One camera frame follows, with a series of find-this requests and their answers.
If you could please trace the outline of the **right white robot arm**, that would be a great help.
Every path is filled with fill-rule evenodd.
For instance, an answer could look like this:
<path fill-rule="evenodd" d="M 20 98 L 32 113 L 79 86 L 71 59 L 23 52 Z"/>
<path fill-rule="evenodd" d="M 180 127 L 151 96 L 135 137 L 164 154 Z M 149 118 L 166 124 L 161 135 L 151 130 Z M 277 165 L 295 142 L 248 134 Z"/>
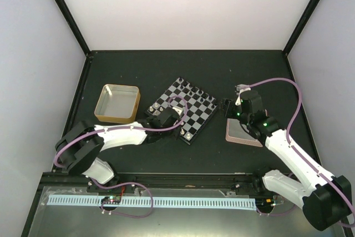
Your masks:
<path fill-rule="evenodd" d="M 270 170 L 252 180 L 256 193 L 272 191 L 286 198 L 319 231 L 354 214 L 348 179 L 334 176 L 314 161 L 274 117 L 267 115 L 257 91 L 238 85 L 236 99 L 226 99 L 223 110 L 227 118 L 238 120 L 242 130 L 273 152 L 296 176 L 292 179 L 279 170 Z"/>

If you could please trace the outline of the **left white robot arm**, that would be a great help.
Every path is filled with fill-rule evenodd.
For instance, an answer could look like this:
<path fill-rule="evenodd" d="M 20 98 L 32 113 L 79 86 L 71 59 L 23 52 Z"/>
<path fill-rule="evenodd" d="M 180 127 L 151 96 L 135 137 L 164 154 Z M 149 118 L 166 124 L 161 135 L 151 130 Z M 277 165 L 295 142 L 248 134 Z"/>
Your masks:
<path fill-rule="evenodd" d="M 102 126 L 80 122 L 55 146 L 54 165 L 70 175 L 83 174 L 94 179 L 107 192 L 115 191 L 119 178 L 100 152 L 126 145 L 145 145 L 180 133 L 184 110 L 167 107 L 159 115 L 130 124 Z"/>

